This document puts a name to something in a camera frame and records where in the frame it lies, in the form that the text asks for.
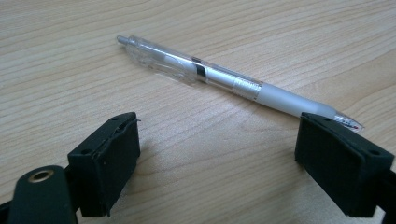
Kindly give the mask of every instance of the wood grain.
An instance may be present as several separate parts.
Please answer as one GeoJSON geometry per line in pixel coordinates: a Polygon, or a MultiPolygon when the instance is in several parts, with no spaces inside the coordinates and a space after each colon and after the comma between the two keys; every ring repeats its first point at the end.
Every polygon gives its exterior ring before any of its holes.
{"type": "Polygon", "coordinates": [[[294,161],[299,120],[132,63],[138,35],[333,105],[396,153],[395,1],[1,1],[0,203],[135,111],[142,155],[112,217],[81,223],[380,223],[294,161]]]}

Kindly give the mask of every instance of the pen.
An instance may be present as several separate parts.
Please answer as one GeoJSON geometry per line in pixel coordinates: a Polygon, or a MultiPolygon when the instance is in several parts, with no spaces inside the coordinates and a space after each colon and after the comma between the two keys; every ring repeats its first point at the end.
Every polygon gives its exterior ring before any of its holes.
{"type": "Polygon", "coordinates": [[[356,120],[329,105],[306,99],[134,35],[130,37],[119,35],[117,40],[126,47],[127,53],[134,61],[179,80],[186,82],[200,80],[298,118],[303,112],[307,112],[335,120],[354,132],[363,130],[363,126],[356,120]]]}

